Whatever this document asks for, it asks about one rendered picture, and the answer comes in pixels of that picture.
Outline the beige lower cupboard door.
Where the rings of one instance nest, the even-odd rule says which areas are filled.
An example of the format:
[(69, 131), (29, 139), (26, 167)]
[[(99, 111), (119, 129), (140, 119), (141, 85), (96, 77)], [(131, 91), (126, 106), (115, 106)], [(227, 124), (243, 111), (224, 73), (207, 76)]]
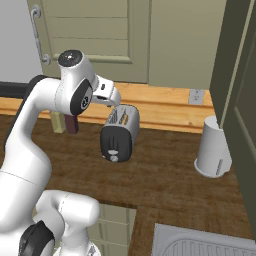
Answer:
[(132, 208), (100, 205), (99, 219), (88, 233), (102, 256), (128, 256), (135, 216)]

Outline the dark brown block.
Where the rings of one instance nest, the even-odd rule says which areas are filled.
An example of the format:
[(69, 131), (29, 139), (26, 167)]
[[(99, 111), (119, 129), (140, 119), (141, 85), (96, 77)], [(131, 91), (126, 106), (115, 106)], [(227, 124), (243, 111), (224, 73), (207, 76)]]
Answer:
[(66, 130), (69, 134), (76, 134), (79, 130), (78, 119), (76, 116), (65, 115)]

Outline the beige panelled cupboard door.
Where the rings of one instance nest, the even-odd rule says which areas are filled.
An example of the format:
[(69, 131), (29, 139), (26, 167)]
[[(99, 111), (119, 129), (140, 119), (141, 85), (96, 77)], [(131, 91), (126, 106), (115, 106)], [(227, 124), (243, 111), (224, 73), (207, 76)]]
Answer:
[(150, 0), (27, 0), (40, 8), (34, 20), (41, 52), (51, 63), (42, 72), (58, 78), (59, 55), (83, 52), (94, 71), (115, 82), (148, 81)]

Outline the dark olive tall cupboard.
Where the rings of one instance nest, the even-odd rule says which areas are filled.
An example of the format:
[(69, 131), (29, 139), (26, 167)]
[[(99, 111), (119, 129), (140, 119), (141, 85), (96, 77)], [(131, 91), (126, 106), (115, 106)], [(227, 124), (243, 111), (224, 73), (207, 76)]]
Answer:
[(256, 0), (227, 0), (210, 94), (256, 241)]

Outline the grey wall outlet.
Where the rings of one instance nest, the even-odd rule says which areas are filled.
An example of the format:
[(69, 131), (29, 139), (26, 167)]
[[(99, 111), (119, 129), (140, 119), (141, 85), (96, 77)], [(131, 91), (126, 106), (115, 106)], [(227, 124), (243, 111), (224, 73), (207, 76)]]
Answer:
[(190, 105), (201, 105), (204, 99), (204, 91), (202, 89), (191, 89), (189, 93), (188, 103)]

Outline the white cylindrical canister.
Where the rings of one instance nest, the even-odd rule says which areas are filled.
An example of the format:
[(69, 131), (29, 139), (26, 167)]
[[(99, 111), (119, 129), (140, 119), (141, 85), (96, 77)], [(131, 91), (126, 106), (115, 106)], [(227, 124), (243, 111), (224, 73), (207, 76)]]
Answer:
[(204, 121), (198, 156), (194, 161), (197, 172), (208, 178), (219, 178), (231, 168), (232, 158), (223, 129), (215, 116)]

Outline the grey sink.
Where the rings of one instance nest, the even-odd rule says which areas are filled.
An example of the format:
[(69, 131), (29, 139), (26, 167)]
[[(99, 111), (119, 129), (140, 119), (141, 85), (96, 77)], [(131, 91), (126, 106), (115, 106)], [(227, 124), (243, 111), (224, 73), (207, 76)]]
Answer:
[(256, 242), (176, 226), (155, 224), (152, 256), (256, 256)]

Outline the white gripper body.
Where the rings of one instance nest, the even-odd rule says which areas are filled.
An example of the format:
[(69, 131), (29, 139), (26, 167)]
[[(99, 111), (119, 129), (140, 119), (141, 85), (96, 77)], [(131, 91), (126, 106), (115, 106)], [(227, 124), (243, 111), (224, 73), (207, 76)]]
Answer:
[(106, 106), (119, 106), (121, 95), (113, 83), (104, 82), (93, 93), (92, 102)]

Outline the bread slice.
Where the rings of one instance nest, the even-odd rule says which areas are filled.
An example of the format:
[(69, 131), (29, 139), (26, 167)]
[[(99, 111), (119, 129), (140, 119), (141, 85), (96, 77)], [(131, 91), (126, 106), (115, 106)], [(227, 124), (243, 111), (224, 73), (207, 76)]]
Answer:
[(128, 123), (128, 119), (129, 119), (129, 116), (126, 113), (126, 109), (125, 109), (120, 120), (121, 125), (126, 125)]

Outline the silver and black toaster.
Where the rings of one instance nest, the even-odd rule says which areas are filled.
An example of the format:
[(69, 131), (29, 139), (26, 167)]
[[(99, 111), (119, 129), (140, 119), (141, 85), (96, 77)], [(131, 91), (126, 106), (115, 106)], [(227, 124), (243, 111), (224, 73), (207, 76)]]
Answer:
[[(121, 125), (120, 120), (125, 109), (129, 119), (126, 125)], [(135, 106), (122, 104), (114, 107), (100, 133), (102, 156), (108, 161), (111, 161), (111, 156), (117, 156), (118, 162), (128, 161), (132, 155), (139, 129), (140, 114)], [(110, 155), (109, 150), (119, 153)]]

